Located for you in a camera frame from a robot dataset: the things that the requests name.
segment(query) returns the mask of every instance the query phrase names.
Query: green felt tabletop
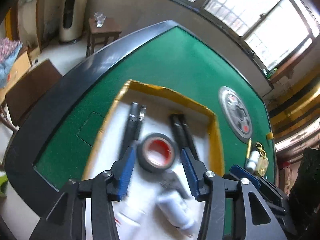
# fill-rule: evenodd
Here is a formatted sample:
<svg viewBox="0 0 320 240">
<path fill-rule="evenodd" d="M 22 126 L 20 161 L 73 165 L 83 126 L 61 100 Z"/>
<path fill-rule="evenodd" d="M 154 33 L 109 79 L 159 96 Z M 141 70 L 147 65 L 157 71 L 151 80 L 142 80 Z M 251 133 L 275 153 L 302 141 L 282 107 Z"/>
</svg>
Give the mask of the green felt tabletop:
<svg viewBox="0 0 320 240">
<path fill-rule="evenodd" d="M 252 140 L 263 144 L 269 158 L 267 178 L 273 182 L 273 146 L 265 107 L 248 83 L 224 59 L 179 27 L 130 54 L 105 75 L 74 107 L 48 143 L 36 169 L 58 189 L 81 179 L 104 116 L 128 79 L 168 87 L 207 106 L 218 116 L 226 171 L 243 166 L 247 145 L 233 133 L 218 100 L 222 86 L 244 101 L 253 125 Z"/>
</svg>

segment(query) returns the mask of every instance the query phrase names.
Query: white cylinder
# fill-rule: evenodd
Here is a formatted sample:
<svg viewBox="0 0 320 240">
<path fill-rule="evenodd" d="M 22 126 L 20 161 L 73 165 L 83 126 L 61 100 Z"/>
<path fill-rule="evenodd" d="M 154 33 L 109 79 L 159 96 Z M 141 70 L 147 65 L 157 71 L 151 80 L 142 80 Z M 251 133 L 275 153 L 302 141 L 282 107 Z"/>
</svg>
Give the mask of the white cylinder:
<svg viewBox="0 0 320 240">
<path fill-rule="evenodd" d="M 159 195 L 156 204 L 180 233 L 189 237 L 193 236 L 196 221 L 193 219 L 193 214 L 186 202 L 176 190 Z"/>
<path fill-rule="evenodd" d="M 145 213 L 127 202 L 123 202 L 120 212 L 115 214 L 116 226 L 120 240 L 131 240 L 141 226 L 141 220 Z"/>
<path fill-rule="evenodd" d="M 246 163 L 246 166 L 245 166 L 245 169 L 253 174 L 256 167 L 257 167 L 257 164 L 258 164 L 258 161 L 259 161 L 259 158 L 260 158 L 260 153 L 258 151 L 252 151 L 250 153 L 250 157 Z"/>
<path fill-rule="evenodd" d="M 87 0 L 74 0 L 72 10 L 72 24 L 64 27 L 66 0 L 62 0 L 61 20 L 59 27 L 59 39 L 62 42 L 74 41 L 81 37 L 84 22 L 84 11 Z"/>
</svg>

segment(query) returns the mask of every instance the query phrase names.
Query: electrical tape roll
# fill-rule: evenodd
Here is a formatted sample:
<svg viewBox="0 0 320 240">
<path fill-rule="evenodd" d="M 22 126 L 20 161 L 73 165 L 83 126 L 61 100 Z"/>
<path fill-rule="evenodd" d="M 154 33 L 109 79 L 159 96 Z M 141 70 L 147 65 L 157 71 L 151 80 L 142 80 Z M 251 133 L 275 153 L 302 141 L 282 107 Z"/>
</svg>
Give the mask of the electrical tape roll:
<svg viewBox="0 0 320 240">
<path fill-rule="evenodd" d="M 151 173 L 162 173 L 170 168 L 178 153 L 177 145 L 161 133 L 148 135 L 137 147 L 140 166 Z"/>
</svg>

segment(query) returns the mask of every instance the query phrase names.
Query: window sill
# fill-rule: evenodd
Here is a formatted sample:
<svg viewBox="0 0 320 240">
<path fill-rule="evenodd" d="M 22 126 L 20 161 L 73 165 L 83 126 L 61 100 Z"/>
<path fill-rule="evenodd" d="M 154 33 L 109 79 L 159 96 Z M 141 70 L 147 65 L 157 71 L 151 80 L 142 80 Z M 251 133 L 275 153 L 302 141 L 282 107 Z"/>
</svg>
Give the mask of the window sill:
<svg viewBox="0 0 320 240">
<path fill-rule="evenodd" d="M 293 68 L 313 49 L 313 47 L 320 41 L 320 35 L 307 47 L 305 50 L 298 50 L 292 57 L 290 57 L 283 64 L 277 66 L 278 70 L 270 77 L 271 84 L 275 84 L 284 76 L 290 76 Z"/>
</svg>

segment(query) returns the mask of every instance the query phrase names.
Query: yellow tape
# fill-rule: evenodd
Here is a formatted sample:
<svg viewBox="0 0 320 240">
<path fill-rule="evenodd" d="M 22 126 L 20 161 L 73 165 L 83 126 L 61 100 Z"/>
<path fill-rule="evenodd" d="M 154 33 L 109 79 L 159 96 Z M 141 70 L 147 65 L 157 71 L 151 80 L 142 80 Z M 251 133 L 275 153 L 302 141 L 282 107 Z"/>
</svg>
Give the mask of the yellow tape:
<svg viewBox="0 0 320 240">
<path fill-rule="evenodd" d="M 272 140 L 273 139 L 273 133 L 272 132 L 269 132 L 266 134 L 266 138 L 267 140 Z"/>
</svg>

